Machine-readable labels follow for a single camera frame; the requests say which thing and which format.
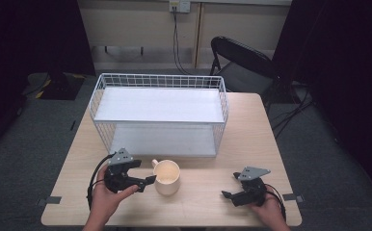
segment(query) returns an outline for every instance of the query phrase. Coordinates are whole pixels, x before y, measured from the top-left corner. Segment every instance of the finger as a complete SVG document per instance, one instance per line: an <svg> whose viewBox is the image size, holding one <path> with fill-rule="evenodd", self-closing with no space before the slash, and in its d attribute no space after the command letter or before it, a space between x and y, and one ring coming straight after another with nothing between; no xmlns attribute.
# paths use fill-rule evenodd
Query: finger
<svg viewBox="0 0 372 231"><path fill-rule="evenodd" d="M117 201L118 202L123 201L125 198L135 193L137 189L139 189L139 187L137 185L133 185L129 188L126 188L124 191L117 193L117 196L116 196Z"/></svg>
<svg viewBox="0 0 372 231"><path fill-rule="evenodd" d="M108 165L103 166L96 175L96 181L100 181L104 179L105 171L107 170Z"/></svg>
<svg viewBox="0 0 372 231"><path fill-rule="evenodd" d="M274 193L273 187L268 186L268 185L266 185L265 187L266 187L266 189L267 189L268 192ZM265 193L265 198L266 199L270 199L270 198L274 198L274 197L271 194L269 194L269 193Z"/></svg>

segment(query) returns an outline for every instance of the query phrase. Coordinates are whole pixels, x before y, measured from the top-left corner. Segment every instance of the gray carpet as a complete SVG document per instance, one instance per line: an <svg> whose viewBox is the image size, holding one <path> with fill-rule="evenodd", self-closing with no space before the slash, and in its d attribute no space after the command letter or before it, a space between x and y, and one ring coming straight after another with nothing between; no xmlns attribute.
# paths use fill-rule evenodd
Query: gray carpet
<svg viewBox="0 0 372 231"><path fill-rule="evenodd" d="M208 70L188 71L208 74ZM181 74L175 69L120 72ZM31 76L32 86L26 91L44 77ZM29 95L21 116L1 138L0 230L81 230L43 226L43 207L37 201L51 194L95 82L95 77L89 77L75 101L39 100ZM273 105L272 124L283 116L273 118L295 107ZM293 117L277 143L294 193L305 199L299 204L303 224L293 230L372 230L372 183L335 142L329 122L315 105Z"/></svg>

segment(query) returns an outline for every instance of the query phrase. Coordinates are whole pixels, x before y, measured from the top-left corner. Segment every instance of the wire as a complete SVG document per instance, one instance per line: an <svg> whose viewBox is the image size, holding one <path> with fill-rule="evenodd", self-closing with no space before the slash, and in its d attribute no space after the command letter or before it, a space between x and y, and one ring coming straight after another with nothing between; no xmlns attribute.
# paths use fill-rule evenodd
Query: wire
<svg viewBox="0 0 372 231"><path fill-rule="evenodd" d="M93 172L93 176L91 177L90 185L88 186L88 189L87 189L88 206L90 207L90 209L91 209L91 205L93 204L93 186L96 183L98 183L99 181L103 181L103 179L102 179L102 180L99 180L99 181L96 181L95 183L93 183L93 179L95 178L96 173L99 171L99 168L102 166L102 163L104 163L106 160L110 159L113 156L114 155L108 155L108 156L104 157L104 159L102 159L102 161L99 162L99 164L95 168L95 171Z"/></svg>
<svg viewBox="0 0 372 231"><path fill-rule="evenodd" d="M277 201L279 202L279 207L281 208L281 214L282 214L282 217L284 218L285 221L287 221L287 215L286 215L286 212L285 212L285 206L284 206L284 203L282 203L282 197L281 195L279 194L279 192L276 190L276 188L274 188L273 186L269 185L269 184L264 184L266 186L270 186L271 188L273 188L273 190L277 193L273 193L273 192L269 192L267 191L266 193L272 195L273 197L275 197L277 199Z"/></svg>
<svg viewBox="0 0 372 231"><path fill-rule="evenodd" d="M180 62L180 58L179 58L179 41L178 41L178 38L177 38L177 8L176 7L172 7L172 10L173 10L173 19L174 19L174 31L173 31L173 57L174 57L174 64L176 65L177 69L182 72L182 74L185 74L185 75L192 75L191 73L187 72L181 62Z"/></svg>
<svg viewBox="0 0 372 231"><path fill-rule="evenodd" d="M306 97L308 96L308 94L309 94L309 88L306 89L306 95L304 96L304 99L301 101L300 105L296 109L294 109L293 111L291 111L289 113L286 113L285 118L272 128L272 130L274 131L275 129L280 127L282 125L282 123L285 122L284 125L282 126L282 128L279 130L279 132L275 135L275 139L277 139L279 137L281 132L284 130L284 128L288 125L288 123L291 121L291 119L294 116L296 116L298 113L302 112L304 109L306 109L307 107L309 107L312 104L313 101L310 101L310 102L305 104ZM278 116L274 117L272 120L274 120L274 119L276 119L276 118L278 118L282 115L284 115L284 114L278 115Z"/></svg>

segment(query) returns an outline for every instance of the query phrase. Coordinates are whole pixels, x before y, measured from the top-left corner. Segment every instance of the wire basket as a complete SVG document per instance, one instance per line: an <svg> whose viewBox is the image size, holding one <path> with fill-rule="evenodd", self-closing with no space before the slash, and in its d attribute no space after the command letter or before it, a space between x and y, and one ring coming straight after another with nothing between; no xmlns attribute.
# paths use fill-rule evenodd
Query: wire basket
<svg viewBox="0 0 372 231"><path fill-rule="evenodd" d="M214 157L228 102L221 76L103 73L90 114L110 154Z"/></svg>

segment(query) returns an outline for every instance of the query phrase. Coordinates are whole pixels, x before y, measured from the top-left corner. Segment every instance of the chair backrest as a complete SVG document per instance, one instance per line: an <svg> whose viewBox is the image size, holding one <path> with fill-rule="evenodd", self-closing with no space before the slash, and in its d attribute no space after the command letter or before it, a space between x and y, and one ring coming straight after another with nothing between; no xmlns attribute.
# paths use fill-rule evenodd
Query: chair backrest
<svg viewBox="0 0 372 231"><path fill-rule="evenodd" d="M212 71L214 66L218 67L219 70L221 69L218 58L218 55L220 55L263 76L272 79L278 78L272 61L267 56L241 42L227 37L215 37L211 40L211 47L215 58Z"/></svg>

